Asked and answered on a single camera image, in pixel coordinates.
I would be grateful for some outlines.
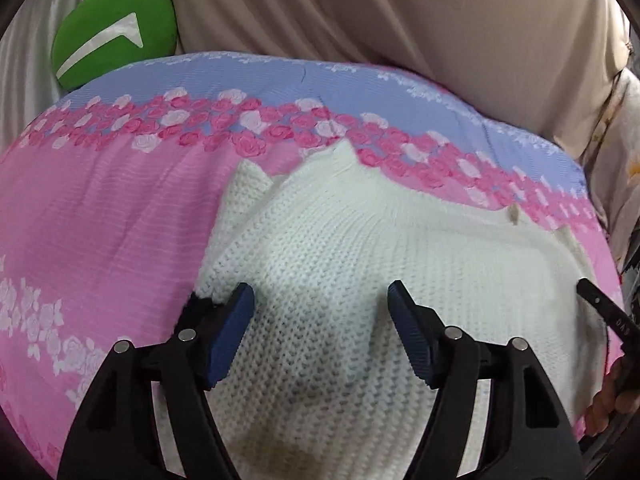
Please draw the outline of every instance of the white check mark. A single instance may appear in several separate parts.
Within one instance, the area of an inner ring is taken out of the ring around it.
[[[111,40],[115,40],[120,36],[124,36],[136,47],[142,48],[142,36],[140,35],[140,27],[138,26],[138,17],[135,12],[128,14],[124,18],[119,19],[113,25],[104,28],[98,32],[94,37],[87,41],[83,46],[78,48],[69,58],[62,64],[60,69],[56,72],[56,77],[60,79],[73,65],[75,65],[81,59],[103,46],[109,43]]]

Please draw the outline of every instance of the blue gripper pad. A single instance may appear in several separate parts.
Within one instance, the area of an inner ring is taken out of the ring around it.
[[[399,280],[389,285],[386,301],[414,373],[431,388],[438,388],[443,322],[432,308],[416,305]]]
[[[207,380],[210,388],[229,373],[231,363],[254,315],[254,290],[246,283],[240,283],[228,303],[220,308],[227,312],[222,328],[209,348]]]

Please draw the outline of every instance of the human hand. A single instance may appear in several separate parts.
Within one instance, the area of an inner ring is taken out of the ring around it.
[[[609,373],[604,377],[602,389],[593,397],[593,404],[584,415],[586,433],[595,436],[607,429],[609,413],[632,413],[640,408],[640,390],[622,392],[616,396],[615,381],[628,363],[625,357],[616,359]]]

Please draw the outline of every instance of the beige fabric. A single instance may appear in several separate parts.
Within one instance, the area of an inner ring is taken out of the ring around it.
[[[387,63],[585,149],[628,58],[615,0],[174,0],[186,52]]]
[[[640,81],[625,68],[583,156],[591,201],[609,233],[618,270],[640,217],[639,118]]]

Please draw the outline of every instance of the pillow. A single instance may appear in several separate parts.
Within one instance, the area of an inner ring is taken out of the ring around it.
[[[615,0],[174,0],[185,52],[402,66],[577,158],[615,76]]]
[[[176,38],[171,0],[85,0],[60,25],[53,70],[73,90],[126,64],[173,54]]]

